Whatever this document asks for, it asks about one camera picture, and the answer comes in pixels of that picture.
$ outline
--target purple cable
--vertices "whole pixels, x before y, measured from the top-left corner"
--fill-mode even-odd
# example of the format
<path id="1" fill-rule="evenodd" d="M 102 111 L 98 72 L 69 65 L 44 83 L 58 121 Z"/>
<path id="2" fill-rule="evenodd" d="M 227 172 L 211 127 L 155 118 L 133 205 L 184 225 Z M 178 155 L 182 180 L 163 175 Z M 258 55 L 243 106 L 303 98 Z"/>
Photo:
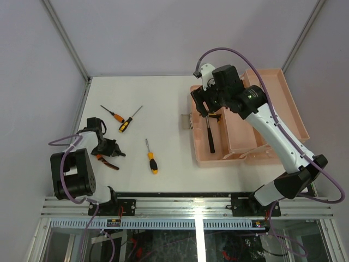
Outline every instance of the purple cable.
<path id="1" fill-rule="evenodd" d="M 211 50 L 208 50 L 207 52 L 205 52 L 197 61 L 196 64 L 196 68 L 195 71 L 198 72 L 198 69 L 200 67 L 201 61 L 203 60 L 203 58 L 205 56 L 207 56 L 209 53 L 212 53 L 214 51 L 219 51 L 219 50 L 224 50 L 224 51 L 229 51 L 232 53 L 235 53 L 236 55 L 238 55 L 239 57 L 241 57 L 248 65 L 249 67 L 253 70 L 253 72 L 256 74 L 259 82 L 261 83 L 262 89 L 264 90 L 264 93 L 266 94 L 267 100 L 268 100 L 268 106 L 270 109 L 270 112 L 272 113 L 273 119 L 275 121 L 275 123 L 277 124 L 277 126 L 279 127 L 280 131 L 283 133 L 283 135 L 288 139 L 288 141 L 296 148 L 296 150 L 300 153 L 301 156 L 303 156 L 305 158 L 305 160 L 307 160 L 310 164 L 312 164 L 319 172 L 323 173 L 325 177 L 327 177 L 340 191 L 341 193 L 341 197 L 338 200 L 322 200 L 322 199 L 318 199 L 318 198 L 314 198 L 312 196 L 308 196 L 306 194 L 302 194 L 300 193 L 299 195 L 314 201 L 318 201 L 321 203 L 325 203 L 325 204 L 337 204 L 342 202 L 345 199 L 345 192 L 343 190 L 343 188 L 341 187 L 341 185 L 333 178 L 331 177 L 331 175 L 329 173 L 327 173 L 325 170 L 323 170 L 322 168 L 320 168 L 312 159 L 310 159 L 307 155 L 304 154 L 303 150 L 297 145 L 297 143 L 295 141 L 293 141 L 293 139 L 289 136 L 289 134 L 284 130 L 284 128 L 278 124 L 279 120 L 276 117 L 276 113 L 274 111 L 273 108 L 273 104 L 272 101 L 270 99 L 268 90 L 266 88 L 266 85 L 264 84 L 264 81 L 261 77 L 261 75 L 259 74 L 259 72 L 257 71 L 257 69 L 251 64 L 251 62 L 241 53 L 239 53 L 238 51 L 231 49 L 231 48 L 227 48 L 227 47 L 217 47 L 217 48 L 213 48 Z"/>
<path id="2" fill-rule="evenodd" d="M 87 233 L 87 230 L 88 230 L 88 227 L 89 225 L 92 223 L 92 220 L 96 217 L 97 213 L 98 213 L 98 210 L 99 210 L 99 204 L 97 203 L 97 207 L 96 207 L 96 210 L 94 211 L 91 219 L 88 221 L 85 229 L 83 230 L 83 233 L 82 233 L 82 236 L 81 236 L 81 241 L 80 241 L 80 244 L 79 244 L 79 251 L 80 251 L 80 261 L 83 262 L 83 255 L 82 255 L 82 247 L 83 247 L 83 244 L 85 242 L 85 237 L 86 237 L 86 233 Z M 113 259 L 114 259 L 114 255 L 115 255 L 115 244 L 114 244 L 114 240 L 113 238 L 111 237 L 110 234 L 108 234 L 107 232 L 105 232 L 104 230 L 102 230 L 102 232 L 111 240 L 111 245 L 113 247 L 113 252 L 111 254 L 111 258 L 109 260 L 109 262 L 112 262 Z"/>
<path id="3" fill-rule="evenodd" d="M 281 245 L 283 247 L 285 247 L 288 251 L 290 251 L 292 254 L 297 255 L 299 257 L 304 257 L 304 258 L 308 256 L 308 251 L 305 249 L 305 247 L 301 243 L 299 243 L 297 240 L 295 240 L 295 239 L 293 239 L 293 238 L 291 238 L 289 236 L 279 235 L 279 234 L 276 234 L 276 233 L 272 233 L 272 234 L 269 234 L 269 233 L 255 233 L 255 234 L 243 234 L 243 235 L 240 235 L 240 236 L 275 236 L 276 239 L 279 241 L 279 243 L 281 243 Z M 299 254 L 299 253 L 296 253 L 296 252 L 288 249 L 286 247 L 286 245 L 284 243 L 282 243 L 281 240 L 279 240 L 280 237 L 282 237 L 284 239 L 288 239 L 291 242 L 297 244 L 301 249 L 304 250 L 305 254 Z"/>
<path id="4" fill-rule="evenodd" d="M 288 236 L 283 236 L 283 235 L 278 235 L 276 232 L 275 232 L 275 229 L 274 229 L 274 225 L 272 223 L 272 213 L 273 213 L 273 210 L 274 210 L 274 207 L 276 205 L 277 201 L 274 201 L 271 208 L 270 208 L 270 216 L 269 216 L 269 224 L 270 224 L 270 229 L 272 230 L 274 236 L 276 237 L 277 241 L 280 243 L 280 245 L 282 245 L 284 247 L 284 249 L 286 249 L 287 251 L 289 251 L 290 253 L 294 254 L 294 255 L 297 255 L 299 257 L 302 257 L 302 258 L 306 258 L 308 256 L 308 251 L 305 249 L 305 247 L 299 243 L 297 240 L 295 239 L 292 239 Z M 280 237 L 284 237 L 284 238 L 287 238 L 289 239 L 291 242 L 294 242 L 296 243 L 299 247 L 301 247 L 304 251 L 304 254 L 300 254 L 300 253 L 297 253 L 295 251 L 293 251 L 292 249 L 288 248 L 281 240 L 280 240 Z"/>
<path id="5" fill-rule="evenodd" d="M 77 139 L 75 139 L 74 143 L 65 151 L 63 157 L 62 157 L 62 160 L 61 160 L 61 165 L 59 167 L 59 174 L 60 174 L 60 177 L 61 177 L 61 183 L 62 183 L 62 187 L 63 187 L 63 190 L 65 192 L 65 194 L 67 195 L 67 197 L 69 198 L 69 200 L 75 204 L 82 204 L 86 198 L 83 198 L 81 200 L 75 200 L 71 194 L 69 193 L 68 191 L 68 188 L 67 188 L 67 185 L 65 184 L 65 180 L 64 180 L 64 162 L 65 162 L 65 158 L 67 157 L 67 155 L 70 153 L 71 150 L 73 150 L 73 148 L 75 146 L 77 146 L 77 144 L 81 141 L 82 139 L 82 136 L 78 135 L 78 134 L 75 134 L 75 135 L 70 135 L 70 136 L 66 136 L 64 138 L 60 138 L 60 139 L 57 139 L 55 141 L 52 141 L 49 143 L 49 145 L 52 145 L 54 142 L 59 142 L 59 141 L 62 141 L 64 139 L 67 139 L 67 138 L 73 138 L 73 137 L 77 137 Z"/>
<path id="6" fill-rule="evenodd" d="M 80 261 L 83 262 L 83 258 L 82 258 L 82 247 L 83 247 L 83 243 L 85 242 L 85 236 L 86 236 L 86 233 L 87 233 L 87 230 L 88 230 L 88 227 L 89 225 L 92 223 L 92 220 L 96 217 L 97 213 L 98 213 L 98 210 L 99 210 L 99 204 L 97 204 L 96 206 L 96 210 L 94 211 L 91 219 L 88 221 L 85 229 L 83 230 L 83 233 L 82 233 L 82 236 L 81 236 L 81 241 L 80 241 L 80 244 L 79 244 L 79 251 L 80 251 Z"/>

